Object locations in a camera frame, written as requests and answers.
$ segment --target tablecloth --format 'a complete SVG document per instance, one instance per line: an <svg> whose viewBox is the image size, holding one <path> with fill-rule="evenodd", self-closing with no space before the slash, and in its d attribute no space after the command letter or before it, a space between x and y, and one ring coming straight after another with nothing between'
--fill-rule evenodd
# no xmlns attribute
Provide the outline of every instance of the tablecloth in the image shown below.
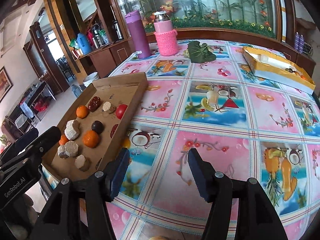
<svg viewBox="0 0 320 240"><path fill-rule="evenodd" d="M262 47L199 41L213 48L215 61L191 63L183 56L189 40L179 41L171 57L150 44L151 57L133 54L110 75L145 72L148 78L124 139L131 163L120 194L107 203L117 239L200 239L211 204L192 177L192 147L230 178L256 178L288 239L299 239L320 205L319 108L311 95L252 74L242 46ZM237 209L234 200L230 239Z"/></svg>

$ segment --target picture frame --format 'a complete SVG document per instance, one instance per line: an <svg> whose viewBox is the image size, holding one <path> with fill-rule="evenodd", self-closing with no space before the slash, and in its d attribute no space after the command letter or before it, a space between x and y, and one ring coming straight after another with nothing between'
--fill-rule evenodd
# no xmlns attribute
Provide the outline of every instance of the picture frame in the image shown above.
<svg viewBox="0 0 320 240"><path fill-rule="evenodd" d="M0 69L0 103L5 95L12 88L13 84L11 79L9 78L7 71L4 66Z"/></svg>

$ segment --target small box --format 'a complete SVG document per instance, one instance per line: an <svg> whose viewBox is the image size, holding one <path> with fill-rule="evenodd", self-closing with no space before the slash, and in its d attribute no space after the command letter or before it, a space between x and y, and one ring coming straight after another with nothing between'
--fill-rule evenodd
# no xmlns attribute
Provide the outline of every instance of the small box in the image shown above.
<svg viewBox="0 0 320 240"><path fill-rule="evenodd" d="M312 95L316 87L315 83L303 68L297 66L290 60L263 49L250 47L243 47L242 54L255 76L277 81ZM259 55L268 57L270 63L262 63L258 59ZM302 73L306 80L297 76L295 73L290 73L284 69L271 65L272 63L282 65L286 68L294 67L298 72Z"/></svg>
<svg viewBox="0 0 320 240"><path fill-rule="evenodd" d="M122 140L126 135L127 128L141 102L147 86L148 81L144 72L93 81L76 99L57 125L61 134L64 134L68 121L74 119L79 121L80 135L74 141L79 145L79 155L82 154L90 159L91 165L89 170L83 172L76 168L74 165L76 158L69 157L67 159L61 159L57 154L59 143L42 157L42 165L57 180L63 178L69 178L72 181L86 179L96 171L103 170L108 162L116 158ZM76 109L78 106L88 106L90 100L95 96L101 98L101 105L98 109L90 112L84 119L77 118ZM103 112L102 106L107 101L114 106L120 104L126 104L128 106L121 120L116 117L115 112L111 114ZM83 145L82 137L87 130L91 130L91 125L96 120L104 124L104 130L99 135L99 144L95 148L89 148ZM110 133L114 125L118 126L111 138Z"/></svg>

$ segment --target metal screw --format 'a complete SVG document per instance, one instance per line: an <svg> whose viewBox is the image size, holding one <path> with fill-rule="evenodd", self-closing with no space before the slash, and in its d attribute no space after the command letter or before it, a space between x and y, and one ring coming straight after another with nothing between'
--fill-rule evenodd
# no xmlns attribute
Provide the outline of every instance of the metal screw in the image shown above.
<svg viewBox="0 0 320 240"><path fill-rule="evenodd" d="M68 179L68 178L64 178L64 179L62 179L61 183L62 183L63 185L66 185L66 184L69 183L69 179Z"/></svg>
<svg viewBox="0 0 320 240"><path fill-rule="evenodd" d="M95 174L94 174L97 178L100 178L103 176L103 171L97 171Z"/></svg>
<svg viewBox="0 0 320 240"><path fill-rule="evenodd" d="M222 178L222 177L223 177L223 173L220 172L220 171L217 171L214 175L215 175L217 178Z"/></svg>
<svg viewBox="0 0 320 240"><path fill-rule="evenodd" d="M257 184L257 180L255 179L255 178L250 178L249 179L249 182L251 183L251 184Z"/></svg>

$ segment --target pink bag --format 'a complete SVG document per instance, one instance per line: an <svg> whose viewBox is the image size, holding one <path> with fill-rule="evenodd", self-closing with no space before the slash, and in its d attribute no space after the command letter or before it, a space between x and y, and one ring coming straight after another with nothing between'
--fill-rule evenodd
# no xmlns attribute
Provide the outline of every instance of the pink bag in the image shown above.
<svg viewBox="0 0 320 240"><path fill-rule="evenodd" d="M154 33L162 56L172 56L178 53L177 31L172 30L166 33Z"/></svg>

